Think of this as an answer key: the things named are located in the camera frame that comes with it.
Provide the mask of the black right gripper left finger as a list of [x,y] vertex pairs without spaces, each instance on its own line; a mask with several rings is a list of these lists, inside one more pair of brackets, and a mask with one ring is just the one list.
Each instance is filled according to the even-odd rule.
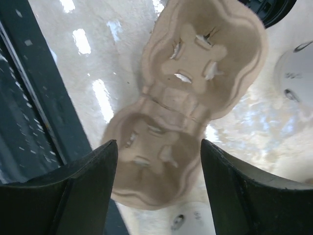
[[110,140],[50,173],[1,185],[1,234],[101,235],[117,158],[117,143]]

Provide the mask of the brown pulp cup carrier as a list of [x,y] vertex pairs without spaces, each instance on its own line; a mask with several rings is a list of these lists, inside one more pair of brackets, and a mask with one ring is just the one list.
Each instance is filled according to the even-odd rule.
[[113,116],[112,199],[158,210],[193,188],[208,123],[228,114],[259,75],[265,27],[237,0],[170,0],[143,49],[138,100]]

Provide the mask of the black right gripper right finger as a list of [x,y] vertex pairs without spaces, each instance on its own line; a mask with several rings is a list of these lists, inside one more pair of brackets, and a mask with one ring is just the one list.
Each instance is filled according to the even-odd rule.
[[218,235],[311,235],[313,187],[201,141],[201,165]]

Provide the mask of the white paper coffee cup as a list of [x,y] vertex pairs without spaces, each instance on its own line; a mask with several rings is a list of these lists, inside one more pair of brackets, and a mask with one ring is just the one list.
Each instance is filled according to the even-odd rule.
[[313,42],[286,51],[274,68],[277,90],[289,100],[313,106]]

